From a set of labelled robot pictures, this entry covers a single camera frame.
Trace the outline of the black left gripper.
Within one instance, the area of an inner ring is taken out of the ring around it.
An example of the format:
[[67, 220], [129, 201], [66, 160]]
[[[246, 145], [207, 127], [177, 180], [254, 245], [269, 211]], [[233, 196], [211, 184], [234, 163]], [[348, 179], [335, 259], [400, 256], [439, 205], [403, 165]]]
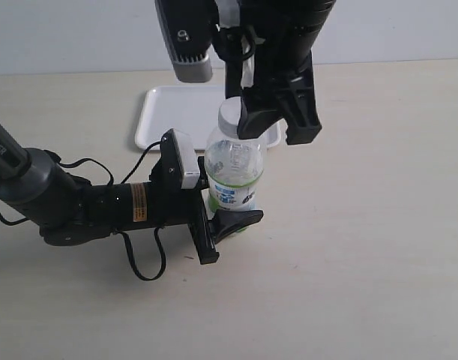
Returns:
[[227, 211], [218, 209], [208, 219], [202, 191], [208, 188], [203, 156], [196, 158], [200, 175], [196, 186], [183, 189], [175, 182], [179, 175], [173, 160], [159, 159], [149, 176], [149, 218], [156, 225], [186, 224], [190, 231], [199, 261], [203, 265], [218, 261], [215, 244], [260, 222], [263, 210]]

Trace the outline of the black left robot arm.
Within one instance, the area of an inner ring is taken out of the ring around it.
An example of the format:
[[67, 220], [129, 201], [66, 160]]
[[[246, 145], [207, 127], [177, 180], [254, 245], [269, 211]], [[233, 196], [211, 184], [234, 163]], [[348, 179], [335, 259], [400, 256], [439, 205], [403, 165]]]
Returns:
[[206, 212], [203, 157], [185, 133], [171, 129], [157, 142], [160, 158], [147, 182], [93, 185], [70, 173], [54, 152], [22, 147], [0, 124], [0, 200], [37, 224], [43, 240], [70, 247], [127, 236], [132, 230], [185, 224], [201, 264], [218, 260], [216, 244], [260, 222], [260, 210]]

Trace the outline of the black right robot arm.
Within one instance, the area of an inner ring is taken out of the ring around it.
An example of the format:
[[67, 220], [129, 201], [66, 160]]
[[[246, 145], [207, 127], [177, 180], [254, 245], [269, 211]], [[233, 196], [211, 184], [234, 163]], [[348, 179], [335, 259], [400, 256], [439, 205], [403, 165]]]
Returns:
[[322, 129], [312, 47], [334, 1], [208, 1], [212, 45], [226, 64], [227, 98], [241, 102], [237, 135], [260, 137], [287, 123], [286, 143], [311, 143]]

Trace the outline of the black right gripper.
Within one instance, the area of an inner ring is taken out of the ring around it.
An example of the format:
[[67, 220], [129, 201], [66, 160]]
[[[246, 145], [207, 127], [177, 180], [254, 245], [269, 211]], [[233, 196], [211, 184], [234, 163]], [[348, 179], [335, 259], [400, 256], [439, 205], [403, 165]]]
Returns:
[[[316, 138], [322, 124], [313, 74], [313, 1], [213, 1], [212, 44], [227, 65], [241, 68], [234, 80], [243, 88], [239, 139], [256, 139], [279, 121], [287, 123], [287, 145]], [[275, 91], [283, 86], [279, 104]]]

